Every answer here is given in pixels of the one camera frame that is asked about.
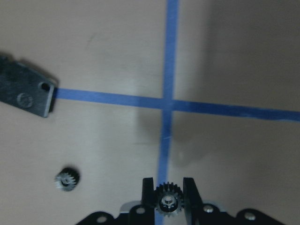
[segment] black plastic bracket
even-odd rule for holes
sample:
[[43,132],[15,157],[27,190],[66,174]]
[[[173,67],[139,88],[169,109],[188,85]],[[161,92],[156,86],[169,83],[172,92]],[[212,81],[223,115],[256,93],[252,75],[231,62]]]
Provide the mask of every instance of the black plastic bracket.
[[0,56],[0,101],[47,117],[55,85],[20,62]]
[[[187,225],[283,225],[257,210],[242,210],[232,217],[213,204],[203,203],[193,178],[183,179],[183,194]],[[116,219],[106,212],[94,212],[77,225],[154,225],[156,203],[153,179],[144,178],[141,204]]]

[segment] gear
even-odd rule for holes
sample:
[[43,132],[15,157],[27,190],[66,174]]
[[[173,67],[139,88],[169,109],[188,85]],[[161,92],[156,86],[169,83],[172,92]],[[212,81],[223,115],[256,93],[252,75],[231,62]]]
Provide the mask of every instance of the gear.
[[63,191],[72,191],[79,182],[79,174],[72,168],[64,168],[55,177],[56,187]]
[[164,216],[176,216],[183,208],[183,193],[176,184],[164,183],[156,188],[157,211]]

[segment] black gear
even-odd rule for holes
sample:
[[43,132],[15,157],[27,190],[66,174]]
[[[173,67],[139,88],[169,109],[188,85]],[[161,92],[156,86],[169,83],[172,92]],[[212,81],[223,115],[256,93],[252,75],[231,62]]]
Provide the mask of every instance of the black gear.
[[183,207],[183,193],[176,184],[164,183],[155,191],[156,209],[164,216],[176,216]]
[[55,177],[56,187],[63,191],[72,191],[79,182],[79,173],[72,168],[64,168]]

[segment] mounting hole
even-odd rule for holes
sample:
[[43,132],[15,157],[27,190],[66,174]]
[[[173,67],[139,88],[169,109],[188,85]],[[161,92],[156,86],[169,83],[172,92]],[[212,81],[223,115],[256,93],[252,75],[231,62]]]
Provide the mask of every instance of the mounting hole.
[[105,216],[100,216],[97,219],[97,223],[102,224],[105,223],[107,221],[107,218]]
[[256,219],[256,216],[252,212],[246,212],[244,216],[247,220],[250,220],[250,221],[253,221]]
[[144,214],[145,212],[146,212],[146,210],[143,207],[140,207],[140,208],[136,209],[137,214]]
[[212,213],[214,211],[214,208],[211,205],[205,205],[203,207],[203,210],[204,210],[204,212]]
[[50,91],[50,85],[47,83],[41,83],[40,88],[43,89],[44,91]]

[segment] blue painter's tape line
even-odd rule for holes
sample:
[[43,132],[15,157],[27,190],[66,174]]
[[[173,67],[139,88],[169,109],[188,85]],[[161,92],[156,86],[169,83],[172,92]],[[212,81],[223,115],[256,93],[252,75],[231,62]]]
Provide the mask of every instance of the blue painter's tape line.
[[114,105],[145,107],[152,109],[162,108],[162,99],[160,98],[120,95],[86,90],[58,89],[56,98]]
[[155,225],[162,225],[164,223],[164,216],[158,211],[155,211]]
[[173,110],[189,113],[206,113],[222,116],[248,117],[262,120],[284,120],[300,122],[300,112],[246,107],[237,105],[221,105],[212,103],[173,101]]
[[165,31],[165,61],[162,105],[162,130],[160,137],[160,152],[158,159],[157,184],[166,182],[169,151],[172,137],[172,99],[174,88],[174,73],[176,60],[178,0],[167,0],[166,31]]
[[170,107],[173,98],[178,7],[178,0],[167,1],[163,97],[169,102],[166,102],[165,107]]

